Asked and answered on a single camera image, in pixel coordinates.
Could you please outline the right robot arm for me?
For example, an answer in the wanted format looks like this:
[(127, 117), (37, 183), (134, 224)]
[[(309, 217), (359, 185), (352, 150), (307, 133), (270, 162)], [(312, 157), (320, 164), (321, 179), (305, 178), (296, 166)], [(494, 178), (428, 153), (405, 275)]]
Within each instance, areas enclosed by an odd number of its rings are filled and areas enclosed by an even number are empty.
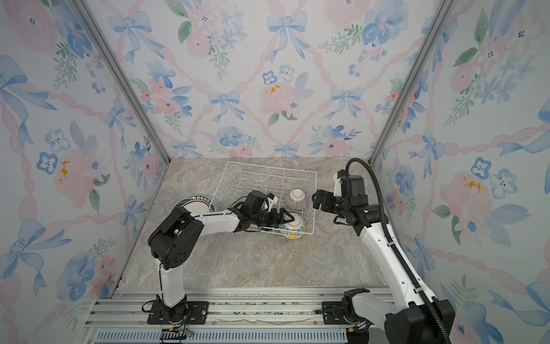
[(355, 342), (368, 342), (368, 329), (384, 331), (389, 343), (449, 343), (455, 311), (438, 299), (413, 269), (399, 245), (382, 204), (371, 204), (361, 176), (346, 171), (335, 174), (333, 191), (318, 190), (313, 207), (334, 214), (335, 222), (350, 226), (374, 254), (390, 288), (393, 301), (386, 302), (367, 288), (344, 292), (341, 303), (325, 302), (319, 313), (328, 322), (351, 324), (348, 334)]

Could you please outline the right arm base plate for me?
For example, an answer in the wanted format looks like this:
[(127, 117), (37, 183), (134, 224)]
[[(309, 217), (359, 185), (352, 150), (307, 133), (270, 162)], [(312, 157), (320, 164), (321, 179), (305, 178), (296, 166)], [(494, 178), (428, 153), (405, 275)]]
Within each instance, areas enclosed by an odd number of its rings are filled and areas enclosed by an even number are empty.
[(373, 322), (356, 314), (352, 304), (345, 301), (322, 302), (321, 309), (316, 310), (315, 314), (323, 317), (325, 325), (373, 325)]

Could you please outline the striped grey bowl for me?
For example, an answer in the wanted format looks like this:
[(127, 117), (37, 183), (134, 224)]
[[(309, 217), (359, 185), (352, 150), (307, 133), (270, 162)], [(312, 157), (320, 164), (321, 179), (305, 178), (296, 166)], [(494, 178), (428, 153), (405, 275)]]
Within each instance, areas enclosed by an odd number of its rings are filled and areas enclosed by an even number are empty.
[(294, 211), (301, 211), (307, 207), (306, 193), (302, 189), (292, 189), (286, 195), (286, 206)]

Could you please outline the white wire dish rack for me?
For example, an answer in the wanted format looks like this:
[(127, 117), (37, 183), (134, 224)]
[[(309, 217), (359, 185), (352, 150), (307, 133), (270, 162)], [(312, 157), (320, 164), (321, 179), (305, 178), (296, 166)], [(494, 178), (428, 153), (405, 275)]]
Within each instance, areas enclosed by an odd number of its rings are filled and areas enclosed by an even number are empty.
[(228, 162), (211, 203), (236, 212), (240, 228), (299, 239), (315, 231), (316, 189), (313, 171)]

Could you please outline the plain white plate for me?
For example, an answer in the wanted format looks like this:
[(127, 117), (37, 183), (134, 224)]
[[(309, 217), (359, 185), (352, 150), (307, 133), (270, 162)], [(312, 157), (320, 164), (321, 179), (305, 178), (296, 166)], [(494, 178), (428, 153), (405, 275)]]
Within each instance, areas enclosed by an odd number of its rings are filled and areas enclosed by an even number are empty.
[(174, 209), (184, 207), (192, 214), (205, 214), (216, 211), (216, 205), (214, 201), (204, 195), (191, 195), (181, 199)]

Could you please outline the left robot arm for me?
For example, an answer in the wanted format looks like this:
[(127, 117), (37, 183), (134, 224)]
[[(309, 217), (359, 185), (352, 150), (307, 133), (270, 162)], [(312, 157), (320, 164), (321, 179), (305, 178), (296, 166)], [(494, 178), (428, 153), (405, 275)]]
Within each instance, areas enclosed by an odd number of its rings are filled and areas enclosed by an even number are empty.
[(272, 193), (253, 190), (220, 212), (194, 214), (184, 206), (174, 207), (148, 238), (151, 254), (158, 261), (160, 282), (148, 323), (180, 325), (192, 314), (183, 286), (182, 268), (199, 238), (242, 232), (252, 225), (263, 229), (294, 222), (296, 216), (284, 208), (276, 208), (277, 202)]

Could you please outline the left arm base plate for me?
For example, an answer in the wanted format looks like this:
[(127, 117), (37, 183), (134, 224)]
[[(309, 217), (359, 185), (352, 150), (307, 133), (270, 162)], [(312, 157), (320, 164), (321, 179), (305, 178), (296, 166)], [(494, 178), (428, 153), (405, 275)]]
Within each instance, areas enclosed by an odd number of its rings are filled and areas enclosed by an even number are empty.
[(182, 301), (168, 308), (162, 301), (155, 301), (148, 311), (149, 325), (205, 325), (209, 313), (209, 302)]

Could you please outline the yellow blue floral bowl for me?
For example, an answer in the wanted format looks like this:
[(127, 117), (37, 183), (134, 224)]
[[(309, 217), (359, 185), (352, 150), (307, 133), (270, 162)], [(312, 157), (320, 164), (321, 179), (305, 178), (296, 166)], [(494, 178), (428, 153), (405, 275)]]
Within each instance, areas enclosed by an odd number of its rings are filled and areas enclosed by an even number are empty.
[(307, 226), (301, 216), (298, 214), (292, 214), (292, 216), (294, 217), (294, 221), (280, 226), (279, 233), (287, 239), (300, 239), (307, 232)]

